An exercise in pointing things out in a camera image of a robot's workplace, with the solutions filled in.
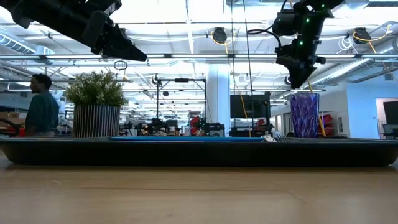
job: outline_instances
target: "gray planter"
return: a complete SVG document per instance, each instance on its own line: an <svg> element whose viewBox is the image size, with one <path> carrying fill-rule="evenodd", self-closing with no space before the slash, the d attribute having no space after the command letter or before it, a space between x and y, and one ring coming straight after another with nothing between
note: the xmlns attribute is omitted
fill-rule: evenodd
<svg viewBox="0 0 398 224"><path fill-rule="evenodd" d="M119 135L120 107L75 105L73 137L109 137Z"/></svg>

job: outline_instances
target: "wooden table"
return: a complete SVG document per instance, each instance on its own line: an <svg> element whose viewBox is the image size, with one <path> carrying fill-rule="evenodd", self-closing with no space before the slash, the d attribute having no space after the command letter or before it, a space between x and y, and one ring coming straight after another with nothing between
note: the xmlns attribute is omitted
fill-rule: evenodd
<svg viewBox="0 0 398 224"><path fill-rule="evenodd" d="M398 220L382 169L26 167L0 152L2 224L322 223Z"/></svg>

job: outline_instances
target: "white column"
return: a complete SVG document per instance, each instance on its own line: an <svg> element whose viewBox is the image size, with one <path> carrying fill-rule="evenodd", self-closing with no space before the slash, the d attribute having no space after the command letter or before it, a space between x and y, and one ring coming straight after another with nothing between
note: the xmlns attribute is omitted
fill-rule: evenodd
<svg viewBox="0 0 398 224"><path fill-rule="evenodd" d="M229 136L231 116L229 107L229 65L209 65L207 76L206 117L209 123L225 126L225 136Z"/></svg>

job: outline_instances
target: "potted plant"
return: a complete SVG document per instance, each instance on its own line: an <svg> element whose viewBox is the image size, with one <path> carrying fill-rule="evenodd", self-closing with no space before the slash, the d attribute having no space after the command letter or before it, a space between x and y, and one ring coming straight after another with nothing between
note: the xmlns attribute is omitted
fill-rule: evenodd
<svg viewBox="0 0 398 224"><path fill-rule="evenodd" d="M120 107L128 103L115 74L101 71L76 77L66 91L75 104L73 137L105 137L119 134Z"/></svg>

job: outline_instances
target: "man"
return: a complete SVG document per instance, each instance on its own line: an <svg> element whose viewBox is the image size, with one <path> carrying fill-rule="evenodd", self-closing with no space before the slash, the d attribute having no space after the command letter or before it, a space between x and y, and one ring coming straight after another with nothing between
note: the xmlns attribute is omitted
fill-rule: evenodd
<svg viewBox="0 0 398 224"><path fill-rule="evenodd" d="M49 92L50 77L37 74L30 81L30 89L35 95L30 102L26 117L26 136L53 137L58 126L59 105Z"/></svg>

